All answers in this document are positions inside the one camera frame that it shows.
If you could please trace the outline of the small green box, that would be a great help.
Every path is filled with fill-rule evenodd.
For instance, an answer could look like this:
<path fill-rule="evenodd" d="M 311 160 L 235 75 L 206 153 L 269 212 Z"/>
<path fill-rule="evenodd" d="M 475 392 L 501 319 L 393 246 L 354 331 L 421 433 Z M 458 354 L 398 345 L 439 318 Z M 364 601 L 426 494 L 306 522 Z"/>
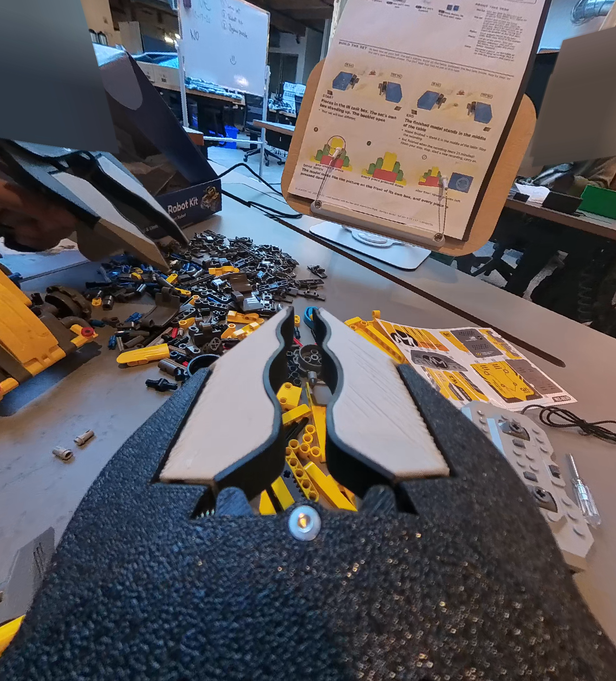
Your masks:
<path fill-rule="evenodd" d="M 578 210 L 616 220 L 616 192 L 588 184 L 582 192 Z"/>

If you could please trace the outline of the pile of grey track links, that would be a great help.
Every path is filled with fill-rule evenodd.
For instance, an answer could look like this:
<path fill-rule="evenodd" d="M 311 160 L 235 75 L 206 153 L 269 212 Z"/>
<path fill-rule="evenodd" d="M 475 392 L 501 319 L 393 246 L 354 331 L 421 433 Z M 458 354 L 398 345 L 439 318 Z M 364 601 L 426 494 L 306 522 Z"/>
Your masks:
<path fill-rule="evenodd" d="M 325 270 L 310 266 L 312 278 L 299 278 L 298 262 L 275 245 L 205 231 L 190 240 L 186 259 L 200 266 L 194 282 L 203 286 L 206 298 L 228 303 L 235 311 L 269 315 L 297 297 L 326 299 L 321 291 Z"/>

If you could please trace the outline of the clear handled screwdriver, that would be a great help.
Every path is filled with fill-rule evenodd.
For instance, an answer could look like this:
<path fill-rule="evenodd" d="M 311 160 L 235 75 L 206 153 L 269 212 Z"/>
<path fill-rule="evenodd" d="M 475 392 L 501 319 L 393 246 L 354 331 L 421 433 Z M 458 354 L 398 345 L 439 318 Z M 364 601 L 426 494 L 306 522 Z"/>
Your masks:
<path fill-rule="evenodd" d="M 566 454 L 565 459 L 568 465 L 571 486 L 576 499 L 576 504 L 579 507 L 585 521 L 590 526 L 599 528 L 601 526 L 601 516 L 599 514 L 599 510 L 596 507 L 591 490 L 578 472 L 578 468 L 573 456 L 571 454 Z"/>

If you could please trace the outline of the yellow curved panel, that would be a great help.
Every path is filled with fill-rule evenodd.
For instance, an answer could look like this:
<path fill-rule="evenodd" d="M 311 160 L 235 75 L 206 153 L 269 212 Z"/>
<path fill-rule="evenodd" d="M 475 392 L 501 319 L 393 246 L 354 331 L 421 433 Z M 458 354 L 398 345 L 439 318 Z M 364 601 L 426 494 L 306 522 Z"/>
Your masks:
<path fill-rule="evenodd" d="M 170 352 L 169 346 L 165 343 L 135 348 L 121 353 L 116 358 L 116 363 L 128 367 L 140 366 L 168 359 Z"/>

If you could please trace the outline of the small black box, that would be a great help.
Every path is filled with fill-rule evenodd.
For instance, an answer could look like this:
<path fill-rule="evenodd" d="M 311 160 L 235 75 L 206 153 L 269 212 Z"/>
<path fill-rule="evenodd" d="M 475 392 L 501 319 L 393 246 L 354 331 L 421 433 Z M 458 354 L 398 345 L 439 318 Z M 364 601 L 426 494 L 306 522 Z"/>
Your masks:
<path fill-rule="evenodd" d="M 542 200 L 542 208 L 566 215 L 575 215 L 581 203 L 581 197 L 550 191 Z"/>

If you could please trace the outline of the yellow grey sticker sheet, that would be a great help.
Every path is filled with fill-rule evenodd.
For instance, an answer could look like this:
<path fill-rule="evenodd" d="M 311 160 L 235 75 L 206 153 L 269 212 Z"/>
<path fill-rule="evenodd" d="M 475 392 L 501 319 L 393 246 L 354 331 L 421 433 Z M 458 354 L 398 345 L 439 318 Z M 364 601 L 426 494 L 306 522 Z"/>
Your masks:
<path fill-rule="evenodd" d="M 480 402 L 521 412 L 530 405 L 576 403 L 492 328 L 424 329 L 382 319 L 372 322 L 412 368 L 456 406 Z"/>

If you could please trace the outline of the grey desk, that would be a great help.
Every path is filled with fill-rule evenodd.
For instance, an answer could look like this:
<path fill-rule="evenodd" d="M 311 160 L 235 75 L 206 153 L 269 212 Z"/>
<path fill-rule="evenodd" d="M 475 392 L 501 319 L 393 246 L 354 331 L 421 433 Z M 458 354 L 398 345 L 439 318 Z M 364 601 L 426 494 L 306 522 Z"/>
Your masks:
<path fill-rule="evenodd" d="M 228 197 L 222 211 L 188 227 L 246 236 L 287 251 L 304 267 L 328 272 L 325 307 L 339 319 L 386 320 L 421 328 L 490 327 L 514 343 L 576 399 L 586 420 L 616 420 L 616 339 L 471 278 L 435 260 L 414 271 L 396 270 L 313 240 L 309 220 L 275 221 Z M 74 510 L 109 457 L 167 398 L 144 385 L 155 367 L 120 369 L 98 344 L 32 379 L 0 402 L 0 581 L 16 550 L 49 526 L 60 539 Z M 87 430 L 95 437 L 77 447 Z M 578 589 L 616 644 L 616 444 L 575 430 L 547 428 L 558 458 L 569 453 L 589 485 L 601 515 L 587 569 Z M 73 459 L 52 455 L 67 447 Z"/>

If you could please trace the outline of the dark blue cardboard box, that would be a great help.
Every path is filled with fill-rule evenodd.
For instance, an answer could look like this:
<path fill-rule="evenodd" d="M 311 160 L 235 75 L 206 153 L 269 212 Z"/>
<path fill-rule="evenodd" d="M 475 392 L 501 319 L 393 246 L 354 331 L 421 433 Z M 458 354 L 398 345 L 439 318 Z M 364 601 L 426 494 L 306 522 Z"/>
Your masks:
<path fill-rule="evenodd" d="M 159 91 L 125 51 L 93 44 L 117 159 L 179 227 L 221 209 L 221 182 Z"/>

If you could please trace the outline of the yellow black brick vehicle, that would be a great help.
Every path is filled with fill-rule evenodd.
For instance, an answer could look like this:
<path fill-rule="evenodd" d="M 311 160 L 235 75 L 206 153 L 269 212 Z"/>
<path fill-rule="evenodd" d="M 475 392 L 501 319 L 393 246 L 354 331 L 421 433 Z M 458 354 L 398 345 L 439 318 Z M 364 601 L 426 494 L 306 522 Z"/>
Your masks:
<path fill-rule="evenodd" d="M 27 295 L 0 265 L 0 402 L 97 336 L 81 294 L 52 286 Z"/>

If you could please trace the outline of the grey and yellow brick assembly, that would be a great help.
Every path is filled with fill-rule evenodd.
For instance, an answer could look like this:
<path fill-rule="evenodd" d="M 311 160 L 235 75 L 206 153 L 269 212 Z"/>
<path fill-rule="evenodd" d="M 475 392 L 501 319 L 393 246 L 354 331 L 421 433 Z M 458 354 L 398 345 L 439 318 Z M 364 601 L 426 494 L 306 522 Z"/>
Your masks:
<path fill-rule="evenodd" d="M 55 530 L 49 527 L 16 552 L 7 579 L 0 583 L 0 626 L 26 614 L 54 550 Z"/>

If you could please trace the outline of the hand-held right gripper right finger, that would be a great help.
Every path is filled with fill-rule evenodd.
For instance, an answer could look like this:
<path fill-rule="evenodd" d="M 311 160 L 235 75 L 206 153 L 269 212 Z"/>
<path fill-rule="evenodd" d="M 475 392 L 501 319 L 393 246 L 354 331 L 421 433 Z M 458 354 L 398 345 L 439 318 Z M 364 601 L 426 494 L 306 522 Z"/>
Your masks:
<path fill-rule="evenodd" d="M 313 314 L 326 407 L 326 465 L 364 498 L 373 486 L 447 477 L 450 468 L 398 364 L 332 313 Z"/>

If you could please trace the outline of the pile of grey bricks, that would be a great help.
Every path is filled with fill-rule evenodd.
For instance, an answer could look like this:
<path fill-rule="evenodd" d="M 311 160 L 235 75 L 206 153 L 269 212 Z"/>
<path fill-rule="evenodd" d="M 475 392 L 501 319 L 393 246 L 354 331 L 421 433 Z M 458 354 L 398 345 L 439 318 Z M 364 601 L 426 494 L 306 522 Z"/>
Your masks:
<path fill-rule="evenodd" d="M 187 246 L 162 251 L 169 272 L 116 256 L 101 265 L 103 278 L 87 283 L 84 291 L 94 312 L 108 312 L 117 303 L 152 302 L 150 312 L 105 317 L 102 323 L 115 329 L 108 349 L 125 354 L 117 359 L 119 366 L 157 364 L 167 374 L 146 382 L 155 391 L 176 390 L 296 298 L 325 300 L 326 270 L 307 266 L 309 277 L 300 277 L 298 261 L 275 245 L 206 230 Z"/>

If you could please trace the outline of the background grey table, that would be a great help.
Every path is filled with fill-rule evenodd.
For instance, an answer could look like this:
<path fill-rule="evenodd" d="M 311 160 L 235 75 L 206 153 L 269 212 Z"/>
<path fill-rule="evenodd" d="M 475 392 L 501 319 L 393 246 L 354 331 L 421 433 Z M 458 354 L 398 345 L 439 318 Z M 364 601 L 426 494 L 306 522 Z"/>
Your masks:
<path fill-rule="evenodd" d="M 559 252 L 562 267 L 545 277 L 531 300 L 563 317 L 616 338 L 616 238 L 599 229 L 526 215 L 514 224 L 522 257 L 505 290 L 523 295 L 531 281 Z"/>

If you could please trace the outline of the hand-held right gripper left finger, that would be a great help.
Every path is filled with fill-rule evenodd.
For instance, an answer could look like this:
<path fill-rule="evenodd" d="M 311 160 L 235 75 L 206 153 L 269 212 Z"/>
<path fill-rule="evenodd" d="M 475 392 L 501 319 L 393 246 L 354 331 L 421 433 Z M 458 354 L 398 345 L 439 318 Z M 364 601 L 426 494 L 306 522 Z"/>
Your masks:
<path fill-rule="evenodd" d="M 235 487 L 248 499 L 270 486 L 284 467 L 277 393 L 288 378 L 286 353 L 293 340 L 294 308 L 288 306 L 211 365 L 161 482 L 215 492 Z"/>

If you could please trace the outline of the stack of yellow holed panels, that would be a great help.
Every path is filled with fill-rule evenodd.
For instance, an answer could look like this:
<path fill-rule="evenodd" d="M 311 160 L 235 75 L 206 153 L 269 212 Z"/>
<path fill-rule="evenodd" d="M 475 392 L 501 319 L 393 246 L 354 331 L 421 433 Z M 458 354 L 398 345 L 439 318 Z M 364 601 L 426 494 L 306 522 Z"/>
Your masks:
<path fill-rule="evenodd" d="M 405 354 L 384 330 L 381 323 L 381 312 L 379 310 L 372 311 L 372 319 L 369 321 L 360 317 L 353 317 L 347 319 L 344 324 L 378 347 L 398 364 L 409 364 Z"/>

